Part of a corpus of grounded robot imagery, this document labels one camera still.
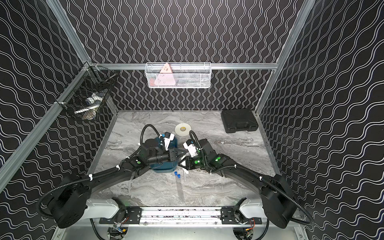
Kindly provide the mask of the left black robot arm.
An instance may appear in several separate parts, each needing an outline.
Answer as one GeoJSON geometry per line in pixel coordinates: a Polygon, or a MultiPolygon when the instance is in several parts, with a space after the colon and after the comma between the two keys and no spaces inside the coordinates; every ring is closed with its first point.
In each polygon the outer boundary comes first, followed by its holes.
{"type": "Polygon", "coordinates": [[[153,164],[178,164],[188,156],[190,153],[185,149],[164,150],[156,139],[147,140],[113,168],[87,176],[65,178],[59,186],[38,199],[37,213],[43,218],[53,219],[61,229],[67,228],[85,216],[90,208],[87,201],[92,194],[134,180],[149,171],[153,164]]]}

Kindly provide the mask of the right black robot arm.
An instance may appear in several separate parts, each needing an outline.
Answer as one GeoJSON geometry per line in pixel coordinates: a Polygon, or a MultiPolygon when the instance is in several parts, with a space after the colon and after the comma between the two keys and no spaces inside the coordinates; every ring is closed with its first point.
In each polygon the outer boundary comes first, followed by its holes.
{"type": "Polygon", "coordinates": [[[275,226],[284,229],[289,222],[305,226],[315,224],[314,217],[299,203],[283,176],[271,177],[248,169],[231,157],[218,154],[206,139],[187,140],[183,147],[189,156],[180,161],[181,167],[201,169],[211,175],[232,179],[258,193],[266,218],[275,226]]]}

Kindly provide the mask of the white wipe cloth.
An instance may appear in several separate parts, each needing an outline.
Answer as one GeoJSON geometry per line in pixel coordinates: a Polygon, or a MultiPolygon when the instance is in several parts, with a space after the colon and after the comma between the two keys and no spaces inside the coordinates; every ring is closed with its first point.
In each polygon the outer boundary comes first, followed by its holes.
{"type": "Polygon", "coordinates": [[[189,174],[189,171],[186,170],[186,169],[183,169],[183,171],[184,171],[184,181],[186,182],[187,181],[187,176],[189,174]]]}

